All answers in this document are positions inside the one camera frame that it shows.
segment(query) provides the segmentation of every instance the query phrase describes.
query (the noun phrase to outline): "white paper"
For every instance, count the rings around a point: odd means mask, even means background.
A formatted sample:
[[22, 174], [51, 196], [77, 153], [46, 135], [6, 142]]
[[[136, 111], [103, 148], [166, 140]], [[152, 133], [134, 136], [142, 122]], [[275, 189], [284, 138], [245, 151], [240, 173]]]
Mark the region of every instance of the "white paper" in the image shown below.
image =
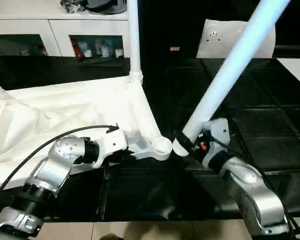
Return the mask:
[[[206, 19], [196, 57], [227, 58], [246, 26], [247, 22], [245, 21], [216, 21]], [[214, 36], [210, 35], [213, 29], [216, 31], [214, 32], [216, 34]], [[272, 58], [275, 40], [276, 32], [275, 27], [273, 27], [254, 55], [254, 58]]]

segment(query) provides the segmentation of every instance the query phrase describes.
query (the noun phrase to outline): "black tabletop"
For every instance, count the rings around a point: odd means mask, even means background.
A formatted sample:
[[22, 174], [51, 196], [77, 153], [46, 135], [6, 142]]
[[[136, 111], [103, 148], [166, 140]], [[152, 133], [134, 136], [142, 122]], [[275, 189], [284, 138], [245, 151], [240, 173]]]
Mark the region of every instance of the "black tabletop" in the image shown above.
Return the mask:
[[[183, 128], [222, 62], [178, 59], [143, 68], [143, 88], [163, 136], [173, 140], [174, 130]], [[0, 85], [6, 90], [128, 72], [128, 59], [0, 57]], [[288, 210], [300, 217], [300, 82], [276, 59], [254, 59], [215, 113], [217, 117], [229, 121], [231, 147], [266, 172]], [[4, 191], [0, 210], [17, 191]], [[45, 221], [240, 217], [217, 175], [190, 157], [172, 153], [163, 162], [147, 158], [72, 175]]]

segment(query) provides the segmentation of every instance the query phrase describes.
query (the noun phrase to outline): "white cabinet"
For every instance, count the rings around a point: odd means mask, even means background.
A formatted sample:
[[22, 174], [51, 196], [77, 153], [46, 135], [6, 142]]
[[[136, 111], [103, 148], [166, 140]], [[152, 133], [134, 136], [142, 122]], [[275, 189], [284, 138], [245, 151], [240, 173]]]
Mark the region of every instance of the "white cabinet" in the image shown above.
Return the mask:
[[0, 0], [0, 55], [75, 57], [78, 52], [130, 57], [127, 11], [69, 14], [60, 0]]
[[49, 20], [62, 56], [75, 57], [78, 46], [92, 57], [115, 57], [122, 51], [130, 57], [128, 21], [125, 20]]
[[0, 20], [0, 56], [61, 56], [49, 21]]

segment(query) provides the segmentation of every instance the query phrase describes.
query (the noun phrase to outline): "light blue pole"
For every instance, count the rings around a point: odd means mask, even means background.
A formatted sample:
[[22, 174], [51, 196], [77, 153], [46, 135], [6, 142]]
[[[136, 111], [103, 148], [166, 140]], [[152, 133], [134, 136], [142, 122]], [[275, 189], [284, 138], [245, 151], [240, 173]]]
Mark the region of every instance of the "light blue pole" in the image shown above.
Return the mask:
[[[202, 123], [211, 119], [289, 2], [290, 0], [260, 1], [239, 41], [183, 129], [185, 136], [192, 142], [202, 131]], [[180, 156], [188, 154], [176, 139], [173, 142], [173, 150]]]

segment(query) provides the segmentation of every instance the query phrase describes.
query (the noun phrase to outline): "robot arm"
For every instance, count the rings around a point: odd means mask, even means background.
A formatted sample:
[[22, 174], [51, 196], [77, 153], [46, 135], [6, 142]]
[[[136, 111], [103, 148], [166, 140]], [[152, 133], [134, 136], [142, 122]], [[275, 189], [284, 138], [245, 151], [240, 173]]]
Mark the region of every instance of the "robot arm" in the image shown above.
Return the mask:
[[177, 136], [177, 140], [193, 158], [222, 178], [251, 236], [288, 237], [289, 226], [280, 198], [265, 185], [255, 167], [227, 153], [224, 147], [230, 142], [227, 119], [219, 118], [204, 123], [202, 134], [195, 144], [183, 134]]
[[127, 148], [120, 129], [97, 141], [66, 136], [54, 142], [48, 157], [41, 160], [25, 181], [18, 196], [0, 213], [0, 239], [35, 237], [43, 225], [51, 198], [58, 196], [73, 164], [86, 163], [98, 168], [105, 157]]

